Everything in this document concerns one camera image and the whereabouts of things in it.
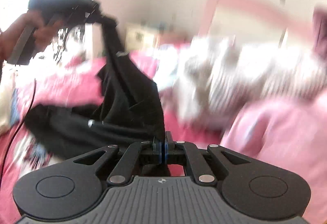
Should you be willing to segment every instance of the ribbed gray panel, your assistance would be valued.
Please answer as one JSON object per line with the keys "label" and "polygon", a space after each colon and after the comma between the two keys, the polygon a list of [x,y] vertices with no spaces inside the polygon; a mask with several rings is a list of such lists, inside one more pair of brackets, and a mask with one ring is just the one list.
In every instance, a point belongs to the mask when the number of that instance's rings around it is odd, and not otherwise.
{"label": "ribbed gray panel", "polygon": [[[22,218],[18,224],[50,222]],[[211,187],[189,177],[135,177],[125,187],[111,188],[92,211],[60,224],[264,224],[228,206]],[[307,224],[296,217],[280,224]]]}

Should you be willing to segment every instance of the pink bed frame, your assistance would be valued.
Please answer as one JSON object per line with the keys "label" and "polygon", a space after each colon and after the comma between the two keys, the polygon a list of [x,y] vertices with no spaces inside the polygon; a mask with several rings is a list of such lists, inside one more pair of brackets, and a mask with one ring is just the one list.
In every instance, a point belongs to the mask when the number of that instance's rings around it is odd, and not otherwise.
{"label": "pink bed frame", "polygon": [[297,35],[306,42],[314,42],[312,23],[297,20],[265,0],[208,0],[200,24],[199,36],[208,35],[216,8],[220,6],[247,12],[276,27],[287,28],[289,33]]}

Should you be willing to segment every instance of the hand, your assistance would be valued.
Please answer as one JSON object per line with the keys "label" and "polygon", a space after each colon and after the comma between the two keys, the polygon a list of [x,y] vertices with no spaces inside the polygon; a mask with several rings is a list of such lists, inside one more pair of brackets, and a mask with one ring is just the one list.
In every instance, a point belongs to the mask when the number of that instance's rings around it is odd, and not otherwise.
{"label": "hand", "polygon": [[37,28],[33,34],[35,46],[42,52],[58,33],[63,22],[56,21],[52,26],[45,26],[39,11],[28,11],[26,14],[22,14],[0,35],[0,59],[6,60],[10,57],[17,40],[27,24],[32,24]]}

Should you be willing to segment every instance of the black cable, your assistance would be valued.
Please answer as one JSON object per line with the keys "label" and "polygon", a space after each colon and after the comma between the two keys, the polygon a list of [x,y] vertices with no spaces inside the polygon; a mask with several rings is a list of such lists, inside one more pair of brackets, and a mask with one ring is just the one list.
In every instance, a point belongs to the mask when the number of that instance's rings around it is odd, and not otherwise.
{"label": "black cable", "polygon": [[28,107],[28,110],[27,110],[24,118],[22,119],[21,123],[19,124],[19,126],[16,129],[15,133],[13,134],[13,136],[11,137],[10,142],[8,144],[8,147],[7,147],[7,150],[6,150],[6,153],[4,154],[4,158],[3,158],[3,161],[2,161],[2,167],[1,167],[1,172],[0,172],[0,191],[1,191],[2,176],[3,176],[3,171],[4,171],[4,164],[6,162],[6,158],[7,158],[7,155],[8,155],[9,149],[10,149],[10,146],[11,146],[12,142],[14,141],[15,136],[17,135],[19,129],[22,127],[22,125],[23,125],[23,123],[25,121],[26,115],[28,114],[28,112],[32,108],[32,105],[33,105],[33,102],[34,102],[34,97],[35,97],[35,92],[36,92],[36,79],[34,79],[34,91],[33,91],[33,97],[32,97],[31,103],[30,103],[30,105]]}

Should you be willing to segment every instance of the black garment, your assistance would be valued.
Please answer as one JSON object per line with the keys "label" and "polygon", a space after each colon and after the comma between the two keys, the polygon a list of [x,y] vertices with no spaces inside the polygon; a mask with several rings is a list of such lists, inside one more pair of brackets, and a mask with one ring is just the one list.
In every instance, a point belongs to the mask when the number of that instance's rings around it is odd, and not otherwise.
{"label": "black garment", "polygon": [[37,141],[65,159],[108,144],[126,148],[136,141],[165,140],[156,84],[136,68],[128,55],[120,55],[124,48],[115,27],[103,24],[102,31],[107,57],[98,74],[103,103],[74,108],[37,105],[25,119]]}

